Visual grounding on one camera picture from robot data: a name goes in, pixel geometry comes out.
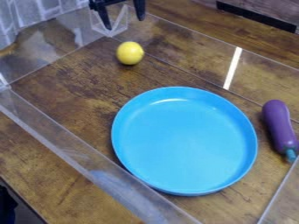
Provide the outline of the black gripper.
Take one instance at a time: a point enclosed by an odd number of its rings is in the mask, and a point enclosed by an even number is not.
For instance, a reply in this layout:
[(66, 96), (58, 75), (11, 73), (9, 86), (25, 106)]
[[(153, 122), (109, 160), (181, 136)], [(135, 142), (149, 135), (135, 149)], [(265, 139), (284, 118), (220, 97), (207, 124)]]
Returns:
[[(110, 23), (109, 11), (106, 7), (125, 1), (126, 0), (89, 0), (89, 7), (98, 11), (103, 24), (109, 30), (113, 29), (113, 26)], [(134, 0), (134, 4), (137, 17), (141, 21), (143, 21), (146, 19), (146, 0)]]

